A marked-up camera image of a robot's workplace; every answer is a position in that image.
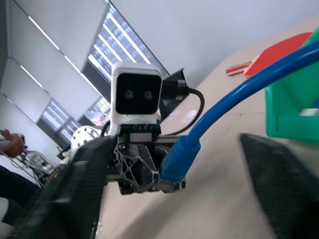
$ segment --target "carbon fiber part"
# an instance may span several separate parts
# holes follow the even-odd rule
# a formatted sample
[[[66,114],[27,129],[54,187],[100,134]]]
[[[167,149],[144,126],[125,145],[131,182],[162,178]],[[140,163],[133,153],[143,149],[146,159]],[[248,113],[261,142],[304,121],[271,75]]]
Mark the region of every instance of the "carbon fiber part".
[[[30,213],[18,220],[11,239],[87,239],[97,227],[107,163],[117,139],[102,137],[82,146],[49,185],[34,197]]]
[[[241,134],[251,181],[278,239],[319,238],[319,180],[283,144]]]

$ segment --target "white wall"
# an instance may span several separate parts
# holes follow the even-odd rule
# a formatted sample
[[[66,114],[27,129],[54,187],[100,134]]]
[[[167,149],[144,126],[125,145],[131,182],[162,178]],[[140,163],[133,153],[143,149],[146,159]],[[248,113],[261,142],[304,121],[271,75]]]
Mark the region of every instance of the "white wall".
[[[192,87],[229,54],[319,15],[318,0],[112,3],[170,73],[185,68]]]
[[[0,128],[24,134],[30,150],[41,152],[53,165],[60,163],[55,142],[3,95],[0,95]]]
[[[105,0],[16,0],[80,70],[92,51],[108,5]]]
[[[51,96],[32,80],[12,58],[7,61],[1,93],[34,123],[37,123],[51,101]]]
[[[28,16],[9,1],[11,56],[76,120],[100,94],[64,58]]]

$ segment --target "window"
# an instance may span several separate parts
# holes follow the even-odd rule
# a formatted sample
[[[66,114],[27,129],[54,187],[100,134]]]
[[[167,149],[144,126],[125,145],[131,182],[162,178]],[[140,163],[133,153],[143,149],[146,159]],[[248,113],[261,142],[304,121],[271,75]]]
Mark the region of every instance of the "window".
[[[111,110],[110,103],[103,97],[87,112],[85,117],[89,119],[96,126],[103,126],[109,120]]]
[[[70,117],[55,100],[51,100],[41,119],[54,131],[57,131]]]
[[[116,8],[110,4],[110,10],[104,20],[102,29],[89,61],[111,83],[112,66],[118,61],[152,63],[159,67],[164,78],[168,72],[132,30]]]
[[[72,134],[80,124],[72,118],[54,99],[43,112],[37,126],[42,129],[57,145],[67,147]]]

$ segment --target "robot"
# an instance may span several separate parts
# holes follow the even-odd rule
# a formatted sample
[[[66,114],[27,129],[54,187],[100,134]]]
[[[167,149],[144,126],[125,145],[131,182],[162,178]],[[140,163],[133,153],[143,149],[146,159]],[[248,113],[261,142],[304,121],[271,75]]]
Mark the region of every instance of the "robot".
[[[160,98],[178,98],[185,81],[176,81],[172,89],[163,82],[160,70],[151,64],[118,62],[112,69],[111,116],[108,136],[117,138],[114,160],[108,165],[106,183],[117,181],[122,194],[183,190],[183,175],[177,181],[160,179],[160,164],[178,136],[162,136],[157,124]],[[93,126],[78,128],[71,139],[70,159],[88,142],[101,137]]]

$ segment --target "black cable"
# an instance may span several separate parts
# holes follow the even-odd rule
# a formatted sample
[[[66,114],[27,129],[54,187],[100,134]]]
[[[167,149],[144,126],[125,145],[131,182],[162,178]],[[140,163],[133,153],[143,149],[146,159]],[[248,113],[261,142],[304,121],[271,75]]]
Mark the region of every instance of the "black cable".
[[[20,163],[22,163],[27,168],[31,169],[32,171],[37,171],[38,173],[42,173],[42,174],[47,175],[44,171],[41,171],[40,169],[34,168],[33,166],[26,164],[24,160],[20,160],[17,157],[15,159],[18,160]]]
[[[14,164],[14,163],[17,163],[17,162],[14,162],[14,163],[13,163],[12,160],[10,160],[10,162],[11,162],[11,164],[12,164],[13,167],[18,168],[18,169],[21,169],[19,166],[16,166],[16,165]]]
[[[104,136],[104,134],[105,134],[105,132],[106,132],[106,128],[110,125],[110,123],[111,123],[110,120],[106,121],[106,123],[105,123],[105,125],[103,126],[102,131],[101,131],[101,135],[100,135],[101,137]]]
[[[205,97],[204,97],[204,95],[200,91],[198,91],[196,89],[192,89],[192,88],[188,88],[188,92],[190,94],[194,94],[194,95],[197,95],[199,97],[199,100],[200,100],[199,110],[198,110],[196,116],[194,117],[194,119],[187,126],[185,126],[184,128],[180,129],[179,131],[176,131],[176,132],[173,132],[173,133],[170,133],[170,134],[167,134],[167,135],[177,135],[177,134],[180,134],[180,133],[184,132],[185,130],[189,129],[196,122],[196,120],[198,120],[198,118],[200,117],[201,113],[203,112],[204,105],[205,105]]]

